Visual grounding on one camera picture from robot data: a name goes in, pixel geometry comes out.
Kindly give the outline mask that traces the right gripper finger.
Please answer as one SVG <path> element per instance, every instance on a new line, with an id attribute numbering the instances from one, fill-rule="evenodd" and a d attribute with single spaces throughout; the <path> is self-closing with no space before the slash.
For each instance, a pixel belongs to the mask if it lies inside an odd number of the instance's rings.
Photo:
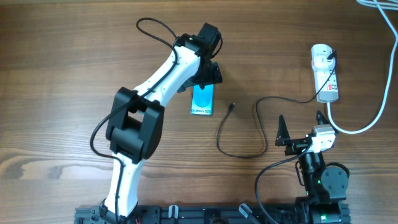
<path id="1" fill-rule="evenodd" d="M 330 122 L 325 118 L 321 111 L 317 111 L 316 120 L 318 125 L 329 124 Z"/>
<path id="2" fill-rule="evenodd" d="M 284 116 L 281 114 L 279 116 L 279 127 L 277 131 L 277 136 L 275 139 L 276 146 L 286 146 L 290 143 L 290 135 L 287 129 L 287 125 Z"/>

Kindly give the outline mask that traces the teal Galaxy smartphone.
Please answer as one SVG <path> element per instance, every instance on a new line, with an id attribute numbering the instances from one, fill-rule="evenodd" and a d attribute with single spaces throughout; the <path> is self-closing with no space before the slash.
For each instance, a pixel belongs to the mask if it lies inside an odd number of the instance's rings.
<path id="1" fill-rule="evenodd" d="M 214 85 L 199 85 L 193 87 L 191 114 L 200 116 L 211 116 L 213 114 Z"/>

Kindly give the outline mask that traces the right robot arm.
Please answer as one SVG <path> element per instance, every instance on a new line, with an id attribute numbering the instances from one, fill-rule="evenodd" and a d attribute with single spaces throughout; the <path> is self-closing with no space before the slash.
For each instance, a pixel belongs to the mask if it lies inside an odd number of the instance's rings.
<path id="1" fill-rule="evenodd" d="M 297 197 L 292 223 L 348 223 L 348 206 L 343 205 L 349 170 L 338 162 L 326 163 L 323 152 L 334 147 L 338 132 L 317 111 L 318 124 L 304 138 L 292 139 L 283 115 L 279 116 L 276 146 L 295 157 L 295 169 L 306 196 Z"/>

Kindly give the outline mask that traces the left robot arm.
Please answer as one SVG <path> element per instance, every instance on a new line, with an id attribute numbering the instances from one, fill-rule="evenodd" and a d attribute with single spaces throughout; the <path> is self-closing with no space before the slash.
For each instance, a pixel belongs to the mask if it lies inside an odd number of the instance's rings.
<path id="1" fill-rule="evenodd" d="M 116 92 L 111 112 L 101 122 L 107 125 L 114 161 L 109 195 L 100 206 L 107 222 L 128 223 L 132 218 L 142 168 L 160 143 L 165 107 L 172 97 L 191 86 L 204 89 L 221 83 L 219 65 L 212 62 L 221 46 L 221 32 L 206 23 L 197 35 L 176 37 L 170 56 L 148 80 Z"/>

